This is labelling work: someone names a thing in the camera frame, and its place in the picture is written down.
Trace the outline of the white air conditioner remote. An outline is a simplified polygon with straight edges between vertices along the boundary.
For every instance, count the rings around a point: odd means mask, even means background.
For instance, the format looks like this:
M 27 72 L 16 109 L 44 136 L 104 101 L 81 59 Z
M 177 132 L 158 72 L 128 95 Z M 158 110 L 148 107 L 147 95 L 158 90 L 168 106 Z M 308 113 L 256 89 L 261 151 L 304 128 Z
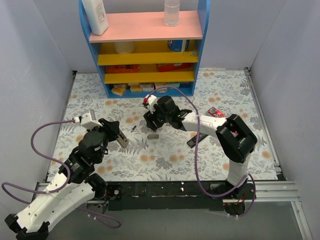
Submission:
M 125 134 L 120 130 L 119 134 L 117 135 L 117 142 L 120 144 L 120 146 L 125 149 L 127 148 L 129 144 L 128 138 L 125 136 Z

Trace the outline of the grey remote battery cover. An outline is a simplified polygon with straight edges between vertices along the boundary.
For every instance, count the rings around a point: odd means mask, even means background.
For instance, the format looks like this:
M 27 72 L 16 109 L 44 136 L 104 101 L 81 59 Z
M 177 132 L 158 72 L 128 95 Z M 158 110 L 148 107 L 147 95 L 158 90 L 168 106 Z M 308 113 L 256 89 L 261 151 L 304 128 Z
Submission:
M 147 138 L 149 140 L 156 140 L 156 139 L 159 139 L 159 135 L 158 134 L 150 134 L 147 136 Z

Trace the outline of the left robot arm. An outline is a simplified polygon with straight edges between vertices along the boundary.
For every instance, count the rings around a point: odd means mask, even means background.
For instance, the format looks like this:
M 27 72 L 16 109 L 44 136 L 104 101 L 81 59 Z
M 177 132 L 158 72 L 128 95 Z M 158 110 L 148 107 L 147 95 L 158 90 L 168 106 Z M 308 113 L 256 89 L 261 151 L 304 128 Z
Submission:
M 107 195 L 107 183 L 95 173 L 95 165 L 108 154 L 108 144 L 120 137 L 119 121 L 86 120 L 79 116 L 70 123 L 79 123 L 87 130 L 83 139 L 67 160 L 59 162 L 60 168 L 47 187 L 34 190 L 37 197 L 4 220 L 18 240 L 47 239 L 55 225 L 73 210 L 88 200 L 101 200 Z

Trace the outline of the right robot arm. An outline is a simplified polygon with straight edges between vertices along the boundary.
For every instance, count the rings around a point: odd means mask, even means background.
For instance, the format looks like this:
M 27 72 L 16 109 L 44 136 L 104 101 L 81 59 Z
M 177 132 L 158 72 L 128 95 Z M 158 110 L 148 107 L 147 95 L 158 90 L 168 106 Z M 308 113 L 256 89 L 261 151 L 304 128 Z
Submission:
M 188 109 L 179 109 L 170 96 L 157 98 L 154 95 L 147 95 L 143 105 L 148 109 L 148 112 L 143 115 L 146 126 L 153 131 L 164 124 L 169 124 L 176 130 L 195 131 L 216 137 L 229 159 L 226 179 L 227 195 L 232 199 L 243 195 L 249 158 L 258 140 L 240 116 L 236 114 L 229 117 L 198 115 Z

